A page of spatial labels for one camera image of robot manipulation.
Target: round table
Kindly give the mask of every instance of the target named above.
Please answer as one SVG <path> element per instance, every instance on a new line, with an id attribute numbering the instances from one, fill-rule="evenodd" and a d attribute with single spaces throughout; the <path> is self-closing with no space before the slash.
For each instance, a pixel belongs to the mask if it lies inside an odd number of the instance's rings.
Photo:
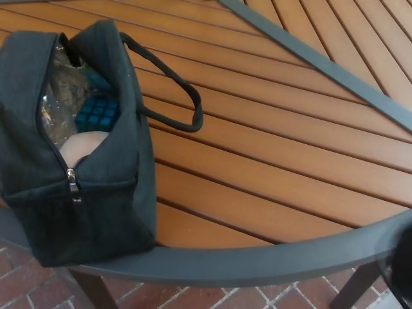
<path id="1" fill-rule="evenodd" d="M 412 108 L 408 0 L 247 4 Z M 365 264 L 342 294 L 372 284 L 376 255 L 384 256 L 394 233 L 412 220 L 412 135 L 216 1 L 0 5 L 0 39 L 22 29 L 71 37 L 107 17 L 198 89 L 204 127 L 188 134 L 150 120 L 159 246 L 59 270 L 62 276 L 73 276 L 92 302 L 104 290 L 96 275 L 254 286 Z M 184 92 L 129 55 L 145 104 L 190 121 Z M 0 238 L 28 247 L 6 207 L 0 207 Z M 334 308 L 348 307 L 357 294 L 344 296 Z M 114 308 L 110 300 L 104 304 Z"/>

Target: red brick pavement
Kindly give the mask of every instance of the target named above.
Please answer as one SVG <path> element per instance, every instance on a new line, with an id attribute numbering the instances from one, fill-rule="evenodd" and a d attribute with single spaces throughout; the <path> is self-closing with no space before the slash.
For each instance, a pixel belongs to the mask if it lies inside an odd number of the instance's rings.
<path id="1" fill-rule="evenodd" d="M 255 288 L 181 288 L 107 278 L 104 282 L 120 309 L 323 309 L 352 274 L 353 270 L 346 270 L 299 283 Z M 378 280 L 356 308 L 368 308 L 383 293 L 387 287 Z M 0 309 L 54 308 L 82 309 L 52 270 L 0 242 Z"/>

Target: wooden table top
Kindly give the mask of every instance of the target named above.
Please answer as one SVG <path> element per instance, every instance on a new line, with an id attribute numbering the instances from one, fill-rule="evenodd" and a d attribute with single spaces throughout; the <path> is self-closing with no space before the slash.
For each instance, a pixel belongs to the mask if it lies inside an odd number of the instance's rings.
<path id="1" fill-rule="evenodd" d="M 412 109 L 412 0 L 247 4 Z M 71 37 L 108 17 L 203 99 L 198 133 L 150 121 L 161 244 L 288 243 L 363 227 L 412 206 L 412 136 L 217 1 L 0 5 L 0 39 L 22 29 Z M 145 104 L 189 122 L 189 97 L 129 54 Z"/>

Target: fabric strap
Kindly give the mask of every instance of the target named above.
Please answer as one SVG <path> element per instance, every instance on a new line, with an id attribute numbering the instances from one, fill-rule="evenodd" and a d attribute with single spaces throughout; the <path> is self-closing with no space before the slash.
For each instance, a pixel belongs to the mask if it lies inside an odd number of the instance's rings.
<path id="1" fill-rule="evenodd" d="M 143 58 L 152 62 L 156 67 L 161 69 L 166 76 L 173 79 L 184 91 L 190 96 L 194 104 L 194 114 L 192 118 L 192 124 L 184 124 L 177 120 L 170 119 L 162 114 L 159 114 L 151 109 L 142 105 L 138 112 L 153 118 L 163 124 L 171 126 L 177 130 L 185 132 L 196 132 L 199 131 L 203 125 L 203 110 L 201 107 L 201 98 L 198 91 L 192 87 L 188 82 L 183 80 L 179 75 L 177 75 L 171 68 L 164 64 L 158 57 L 153 55 L 149 50 L 145 49 L 142 45 L 138 44 L 134 39 L 128 36 L 124 32 L 120 32 L 120 37 L 122 41 L 135 53 L 138 53 Z"/>

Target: dark gray bag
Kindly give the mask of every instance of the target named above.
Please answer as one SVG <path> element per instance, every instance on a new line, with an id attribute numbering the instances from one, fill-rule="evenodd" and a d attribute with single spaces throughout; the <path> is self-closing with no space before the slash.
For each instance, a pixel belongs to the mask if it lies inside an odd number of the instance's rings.
<path id="1" fill-rule="evenodd" d="M 120 117 L 108 137 L 75 167 L 75 178 L 42 129 L 40 96 L 56 45 L 80 55 L 118 91 Z M 124 47 L 176 81 L 195 105 L 191 125 L 143 105 Z M 155 160 L 147 116 L 194 132 L 203 113 L 198 92 L 113 21 L 99 21 L 72 40 L 64 34 L 15 32 L 0 51 L 0 194 L 21 222 L 45 267 L 75 265 L 155 246 Z M 70 184 L 80 190 L 70 190 Z"/>

